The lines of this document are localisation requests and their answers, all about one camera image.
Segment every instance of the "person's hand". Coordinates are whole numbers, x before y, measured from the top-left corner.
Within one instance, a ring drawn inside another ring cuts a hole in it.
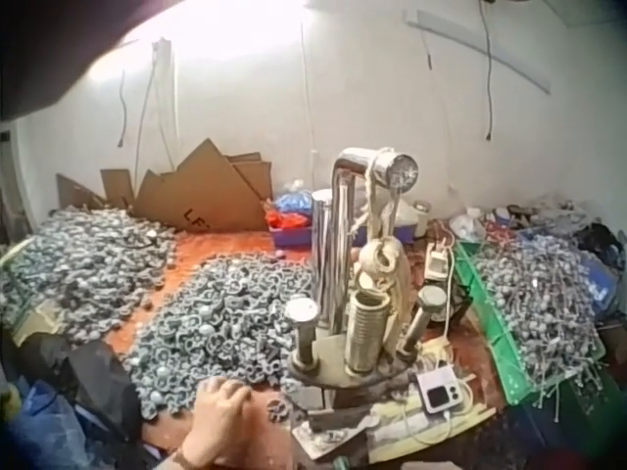
[[[180,450],[191,464],[212,463],[231,441],[251,389],[236,380],[212,377],[198,386],[194,421]]]
[[[360,259],[360,251],[361,248],[352,248],[351,249],[351,262],[357,262]]]

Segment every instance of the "threaded cylinder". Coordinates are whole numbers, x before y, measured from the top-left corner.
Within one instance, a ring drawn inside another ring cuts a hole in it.
[[[367,374],[379,359],[390,309],[390,296],[357,291],[351,296],[344,360],[357,374]]]

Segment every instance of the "purple box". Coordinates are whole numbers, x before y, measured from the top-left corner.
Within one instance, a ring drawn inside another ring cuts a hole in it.
[[[312,246],[312,228],[288,228],[288,229],[276,229],[270,228],[270,234],[274,241],[274,248],[276,249],[290,249],[290,248],[310,248]],[[409,244],[413,243],[413,232],[415,225],[405,225],[403,227],[396,227],[394,229],[394,236],[398,238],[401,243]],[[360,227],[355,237],[354,247],[362,247],[365,245],[365,227]]]

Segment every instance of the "metal bolt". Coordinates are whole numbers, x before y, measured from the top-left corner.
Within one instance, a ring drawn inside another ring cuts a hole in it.
[[[294,364],[301,370],[312,370],[317,366],[314,357],[315,325],[320,310],[313,299],[297,298],[285,305],[285,316],[296,328],[297,348],[293,355]]]

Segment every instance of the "white small device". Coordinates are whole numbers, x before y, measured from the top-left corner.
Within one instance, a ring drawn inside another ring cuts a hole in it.
[[[427,245],[424,259],[424,278],[431,281],[446,281],[449,277],[449,257],[444,248],[435,243]]]
[[[451,365],[416,375],[424,407],[429,413],[441,413],[463,401],[458,377]]]

